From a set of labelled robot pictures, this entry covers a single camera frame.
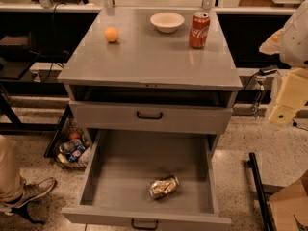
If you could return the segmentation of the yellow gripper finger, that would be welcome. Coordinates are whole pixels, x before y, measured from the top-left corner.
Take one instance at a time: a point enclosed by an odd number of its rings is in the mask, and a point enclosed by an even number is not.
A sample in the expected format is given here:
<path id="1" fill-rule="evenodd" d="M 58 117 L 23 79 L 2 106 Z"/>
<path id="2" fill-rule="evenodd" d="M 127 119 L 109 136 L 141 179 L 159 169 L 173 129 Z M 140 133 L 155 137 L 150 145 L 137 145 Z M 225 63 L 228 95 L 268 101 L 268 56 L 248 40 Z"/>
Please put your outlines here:
<path id="1" fill-rule="evenodd" d="M 308 102 L 308 70 L 292 68 L 281 78 L 268 121 L 275 125 L 286 125 Z"/>
<path id="2" fill-rule="evenodd" d="M 273 55 L 279 53 L 280 38 L 283 33 L 282 29 L 273 33 L 265 42 L 259 47 L 259 51 L 266 55 Z"/>

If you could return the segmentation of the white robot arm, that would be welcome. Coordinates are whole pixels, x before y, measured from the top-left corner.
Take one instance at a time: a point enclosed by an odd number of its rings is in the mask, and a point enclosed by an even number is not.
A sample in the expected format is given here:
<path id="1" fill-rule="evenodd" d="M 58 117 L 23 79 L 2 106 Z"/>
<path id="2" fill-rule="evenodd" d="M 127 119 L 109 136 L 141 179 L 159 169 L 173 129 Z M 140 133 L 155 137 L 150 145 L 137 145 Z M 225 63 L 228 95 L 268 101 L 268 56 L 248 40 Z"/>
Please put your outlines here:
<path id="1" fill-rule="evenodd" d="M 267 117 L 271 124 L 288 124 L 308 102 L 308 0 L 259 47 L 263 54 L 278 54 L 291 69 L 277 80 L 276 95 Z"/>

